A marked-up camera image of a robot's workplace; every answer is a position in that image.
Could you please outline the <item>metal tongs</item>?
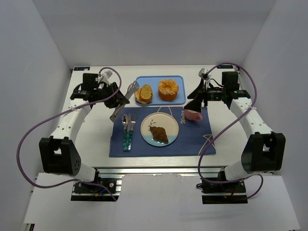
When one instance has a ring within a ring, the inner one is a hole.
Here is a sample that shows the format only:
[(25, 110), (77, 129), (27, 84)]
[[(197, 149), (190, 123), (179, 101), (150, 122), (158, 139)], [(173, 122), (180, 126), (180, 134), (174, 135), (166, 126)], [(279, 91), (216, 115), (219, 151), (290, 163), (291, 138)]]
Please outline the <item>metal tongs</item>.
[(127, 89), (126, 94), (124, 95), (125, 99), (128, 101), (127, 103), (120, 103), (116, 108), (115, 111), (112, 113), (112, 115), (110, 116), (110, 120), (112, 122), (116, 121), (117, 116), (120, 114), (120, 112), (122, 111), (122, 109), (124, 108), (124, 106), (126, 104), (129, 104), (129, 99), (131, 98), (131, 96), (139, 89), (139, 84), (137, 83), (137, 81), (133, 81)]

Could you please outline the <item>sliced toast bread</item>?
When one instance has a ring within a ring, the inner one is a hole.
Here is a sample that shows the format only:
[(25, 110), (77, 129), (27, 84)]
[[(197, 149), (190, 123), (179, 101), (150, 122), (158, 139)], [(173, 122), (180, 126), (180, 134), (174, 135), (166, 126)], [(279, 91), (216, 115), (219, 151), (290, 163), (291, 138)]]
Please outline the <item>sliced toast bread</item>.
[(153, 99), (153, 91), (150, 85), (145, 84), (139, 88), (135, 93), (135, 100), (141, 104), (150, 103)]

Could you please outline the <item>brown croissant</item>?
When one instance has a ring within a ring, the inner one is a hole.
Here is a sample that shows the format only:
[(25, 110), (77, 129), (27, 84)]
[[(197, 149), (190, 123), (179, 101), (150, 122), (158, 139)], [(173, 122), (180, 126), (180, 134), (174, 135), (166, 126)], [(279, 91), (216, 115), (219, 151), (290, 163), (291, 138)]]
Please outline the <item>brown croissant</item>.
[(168, 137), (166, 130), (163, 127), (150, 127), (150, 132), (153, 136), (153, 139), (162, 143), (168, 143)]

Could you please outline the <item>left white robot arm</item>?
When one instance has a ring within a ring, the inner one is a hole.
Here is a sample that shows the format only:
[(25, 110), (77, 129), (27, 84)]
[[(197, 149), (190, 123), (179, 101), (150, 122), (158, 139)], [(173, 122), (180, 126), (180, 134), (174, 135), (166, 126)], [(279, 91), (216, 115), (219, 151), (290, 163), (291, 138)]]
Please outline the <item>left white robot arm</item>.
[(46, 173), (68, 175), (77, 180), (93, 182), (96, 169), (85, 165), (75, 147), (77, 134), (93, 105), (103, 101), (107, 108), (128, 104), (131, 95), (122, 94), (115, 82), (109, 83), (109, 74), (84, 73), (70, 97), (69, 109), (55, 131), (39, 142), (39, 150)]

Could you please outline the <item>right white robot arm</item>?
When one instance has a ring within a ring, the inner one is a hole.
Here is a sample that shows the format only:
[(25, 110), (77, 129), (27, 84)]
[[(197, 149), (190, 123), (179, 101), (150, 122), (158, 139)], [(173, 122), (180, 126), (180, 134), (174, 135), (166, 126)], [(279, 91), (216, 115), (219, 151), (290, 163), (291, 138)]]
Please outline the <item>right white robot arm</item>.
[(222, 83), (218, 87), (210, 84), (209, 72), (201, 69), (200, 83), (187, 97), (184, 109), (194, 114), (201, 112), (209, 101), (222, 101), (237, 117), (248, 138), (247, 144), (236, 163), (224, 167), (219, 175), (220, 182), (237, 182), (256, 173), (273, 172), (282, 168), (286, 138), (276, 133), (261, 118), (255, 101), (246, 90), (240, 89), (236, 71), (222, 72)]

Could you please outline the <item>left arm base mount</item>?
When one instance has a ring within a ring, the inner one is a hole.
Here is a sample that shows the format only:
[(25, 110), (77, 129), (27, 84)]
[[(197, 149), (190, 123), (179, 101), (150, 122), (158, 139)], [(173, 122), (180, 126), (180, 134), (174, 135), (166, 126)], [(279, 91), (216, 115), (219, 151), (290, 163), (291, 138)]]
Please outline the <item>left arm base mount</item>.
[(71, 201), (115, 202), (121, 192), (122, 175), (96, 169), (93, 182), (76, 182), (73, 185)]

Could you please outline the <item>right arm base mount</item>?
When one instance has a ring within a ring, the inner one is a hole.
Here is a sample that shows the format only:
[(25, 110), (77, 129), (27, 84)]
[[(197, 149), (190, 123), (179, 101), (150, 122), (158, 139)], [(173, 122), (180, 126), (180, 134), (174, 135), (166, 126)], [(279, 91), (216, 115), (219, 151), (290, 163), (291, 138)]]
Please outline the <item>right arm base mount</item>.
[(200, 183), (196, 188), (202, 192), (202, 203), (204, 205), (235, 205), (247, 204), (247, 194), (244, 181), (221, 183), (226, 181), (224, 168), (219, 169), (217, 173), (213, 173), (211, 177), (200, 178)]

